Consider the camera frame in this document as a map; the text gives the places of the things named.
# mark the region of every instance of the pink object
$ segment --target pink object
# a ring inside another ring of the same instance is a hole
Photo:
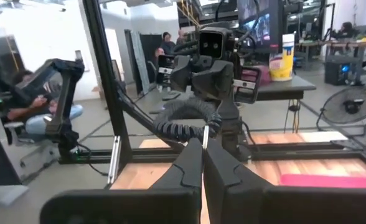
[[[284,174],[280,177],[280,185],[366,189],[366,177]]]
[[[267,67],[265,65],[255,65],[253,67],[254,68],[259,68],[261,70],[261,77],[260,77],[260,85],[261,86],[271,83],[271,78],[270,78],[270,74],[269,74],[269,67]],[[242,76],[241,76],[242,80],[254,82],[255,78],[256,78],[256,72],[255,71],[244,70],[244,68],[243,68],[243,73],[242,73]]]

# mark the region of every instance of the wooden surface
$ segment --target wooden surface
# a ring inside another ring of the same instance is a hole
[[[345,139],[338,132],[299,133],[299,134],[254,134],[257,144],[323,142]],[[159,139],[147,139],[141,144],[143,148],[167,147]],[[170,168],[170,163],[128,164],[111,190],[148,189]],[[366,177],[366,164],[360,159],[324,159],[324,160],[290,160],[290,161],[253,161],[245,164],[247,168],[274,185],[279,184],[283,174],[313,174]],[[208,207],[205,189],[202,187],[201,223],[209,224]]]
[[[366,47],[366,41],[365,42],[333,42],[328,41],[325,42],[326,46],[330,47]]]
[[[303,46],[303,47],[311,47],[311,46],[318,46],[318,45],[326,45],[326,46],[333,46],[333,47],[366,47],[365,42],[337,42],[337,41],[314,41],[314,42],[303,42],[297,43],[295,46]]]

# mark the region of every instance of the black box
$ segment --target black box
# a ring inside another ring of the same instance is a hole
[[[353,64],[352,60],[346,56],[328,56],[324,66],[324,83],[346,85]]]

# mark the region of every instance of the electric fan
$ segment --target electric fan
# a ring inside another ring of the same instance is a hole
[[[350,124],[366,118],[366,87],[349,87],[333,94],[321,108],[316,126],[319,131],[320,119],[333,124]],[[352,135],[365,136],[366,124],[363,133]]]

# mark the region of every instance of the blue jeans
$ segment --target blue jeans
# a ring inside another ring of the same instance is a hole
[[[73,120],[83,113],[83,107],[81,105],[73,105],[71,107],[70,119]],[[45,134],[46,123],[44,121],[45,116],[51,116],[51,114],[37,115],[29,118],[26,122],[26,132],[28,134]]]

